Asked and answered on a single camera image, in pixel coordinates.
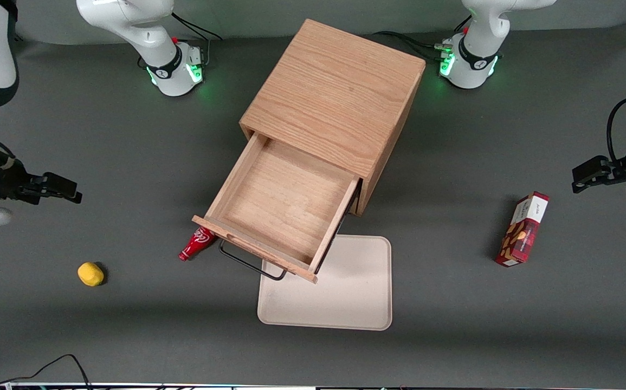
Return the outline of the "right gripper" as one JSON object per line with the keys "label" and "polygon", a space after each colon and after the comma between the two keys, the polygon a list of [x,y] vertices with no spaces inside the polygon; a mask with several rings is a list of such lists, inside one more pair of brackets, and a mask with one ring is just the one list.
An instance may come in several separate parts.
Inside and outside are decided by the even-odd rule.
{"label": "right gripper", "polygon": [[42,198],[62,198],[80,204],[82,193],[78,192],[77,183],[72,180],[52,172],[35,176],[28,173],[18,159],[0,154],[0,199],[38,205]]}

